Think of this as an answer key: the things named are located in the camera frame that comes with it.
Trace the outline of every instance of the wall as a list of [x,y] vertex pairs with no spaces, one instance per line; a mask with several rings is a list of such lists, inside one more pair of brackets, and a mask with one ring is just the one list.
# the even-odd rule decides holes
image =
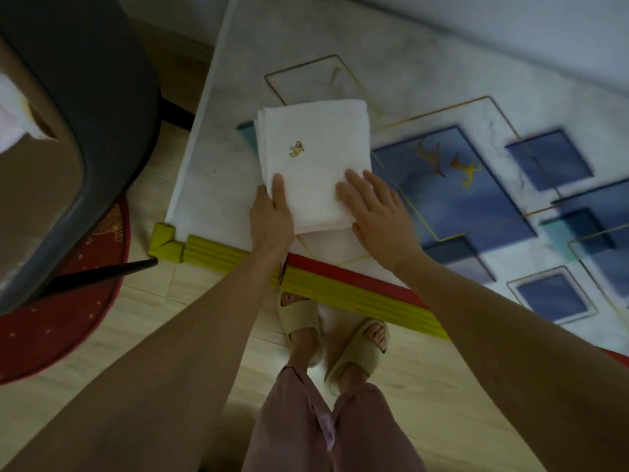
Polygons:
[[135,19],[215,46],[228,0],[118,0]]
[[629,0],[361,0],[629,93]]

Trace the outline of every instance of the forearm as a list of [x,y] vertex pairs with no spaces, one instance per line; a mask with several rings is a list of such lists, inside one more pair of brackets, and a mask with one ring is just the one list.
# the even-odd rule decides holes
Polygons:
[[252,253],[92,381],[6,470],[196,467],[277,267]]
[[[601,468],[620,459],[621,444],[629,439],[629,370],[424,254],[403,262],[395,273],[433,311],[548,470]],[[592,447],[601,441],[608,444]]]

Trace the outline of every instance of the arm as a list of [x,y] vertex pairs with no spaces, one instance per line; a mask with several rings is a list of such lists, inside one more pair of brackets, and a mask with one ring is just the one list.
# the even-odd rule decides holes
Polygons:
[[258,188],[253,252],[83,389],[5,468],[196,471],[293,219],[281,176]]
[[629,369],[563,328],[437,264],[397,192],[348,171],[337,193],[360,243],[426,302],[481,386],[549,471],[618,470]]

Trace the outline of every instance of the wooden floor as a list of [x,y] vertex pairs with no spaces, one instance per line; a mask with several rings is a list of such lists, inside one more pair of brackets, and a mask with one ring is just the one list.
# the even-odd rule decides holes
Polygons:
[[[195,111],[208,65],[180,54],[176,43],[174,47],[154,34],[145,34],[144,41],[160,71],[163,95]],[[165,218],[187,138],[186,131],[164,125],[153,157],[128,191],[131,261],[146,258],[153,224]],[[0,467],[102,370],[218,279],[208,270],[166,262],[127,277],[104,322],[81,347],[35,377],[0,387]],[[208,462],[219,464],[216,469],[240,469],[256,412],[286,361],[274,298],[270,291],[247,344],[224,424],[208,449]],[[327,308],[324,313],[334,356],[361,318]],[[542,470],[452,344],[395,326],[391,338],[372,380],[429,470]],[[320,367],[311,374],[318,386],[324,372]]]

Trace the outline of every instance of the person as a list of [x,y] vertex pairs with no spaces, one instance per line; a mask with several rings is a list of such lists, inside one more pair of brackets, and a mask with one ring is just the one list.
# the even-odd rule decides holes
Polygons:
[[[337,194],[355,217],[360,243],[428,304],[546,470],[626,469],[629,370],[432,261],[395,191],[369,172],[346,177]],[[198,468],[269,279],[293,241],[279,175],[272,199],[258,189],[250,218],[253,251],[246,260],[93,380],[6,472]],[[280,308],[296,300],[284,297]],[[373,322],[359,336],[358,349],[371,348],[372,359],[375,349],[386,354],[385,325]],[[324,471],[330,450],[337,471],[423,470],[382,393],[358,365],[342,365],[328,381],[342,395],[334,413],[326,410],[307,375],[318,342],[316,325],[290,334],[290,359],[260,411],[243,469]]]

